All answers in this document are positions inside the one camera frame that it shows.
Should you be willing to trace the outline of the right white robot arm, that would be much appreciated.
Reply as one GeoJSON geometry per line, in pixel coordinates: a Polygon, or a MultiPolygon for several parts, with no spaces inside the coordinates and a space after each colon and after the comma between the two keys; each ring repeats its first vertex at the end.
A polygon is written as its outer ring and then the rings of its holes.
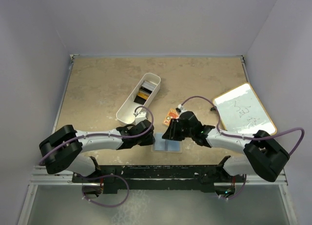
{"type": "Polygon", "coordinates": [[[239,174],[256,174],[268,182],[275,182],[290,159],[289,153],[263,130],[247,136],[230,135],[234,134],[220,133],[215,126],[202,124],[193,112],[186,111],[177,119],[171,119],[162,138],[170,141],[191,138],[199,146],[224,148],[242,154],[228,158],[217,169],[217,177],[223,182],[239,174]]]}

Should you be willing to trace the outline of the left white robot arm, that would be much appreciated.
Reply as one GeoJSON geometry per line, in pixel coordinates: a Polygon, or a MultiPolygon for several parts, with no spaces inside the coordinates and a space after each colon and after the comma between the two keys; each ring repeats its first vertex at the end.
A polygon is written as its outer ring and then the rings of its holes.
{"type": "Polygon", "coordinates": [[[69,124],[39,144],[42,155],[39,164],[46,167],[48,174],[69,170],[82,175],[89,182],[95,182],[100,178],[100,167],[95,157],[84,157],[81,153],[131,149],[136,145],[148,146],[154,142],[154,126],[149,120],[103,132],[78,131],[69,124]]]}

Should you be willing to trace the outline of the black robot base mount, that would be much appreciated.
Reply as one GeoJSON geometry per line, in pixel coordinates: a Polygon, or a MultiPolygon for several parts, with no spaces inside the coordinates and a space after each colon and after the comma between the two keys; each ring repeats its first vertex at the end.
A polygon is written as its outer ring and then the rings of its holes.
{"type": "Polygon", "coordinates": [[[224,157],[216,165],[101,165],[97,172],[86,179],[73,174],[72,181],[83,186],[103,182],[104,194],[119,190],[196,190],[204,193],[235,191],[235,183],[243,183],[244,176],[230,176],[224,169],[224,157]]]}

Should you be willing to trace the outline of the white credit card stack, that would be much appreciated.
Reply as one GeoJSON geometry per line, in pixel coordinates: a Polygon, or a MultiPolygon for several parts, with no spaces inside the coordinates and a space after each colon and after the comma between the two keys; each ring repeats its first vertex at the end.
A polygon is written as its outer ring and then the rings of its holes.
{"type": "Polygon", "coordinates": [[[144,81],[141,87],[144,87],[147,90],[153,91],[156,88],[156,85],[149,81],[144,81]]]}

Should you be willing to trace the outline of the white oblong plastic tray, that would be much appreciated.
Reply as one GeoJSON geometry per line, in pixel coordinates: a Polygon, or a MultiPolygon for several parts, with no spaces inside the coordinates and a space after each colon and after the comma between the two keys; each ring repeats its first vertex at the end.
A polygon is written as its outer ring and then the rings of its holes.
{"type": "Polygon", "coordinates": [[[134,112],[137,107],[148,107],[160,90],[161,78],[153,73],[146,73],[132,90],[128,98],[116,113],[122,124],[134,124],[134,112]]]}

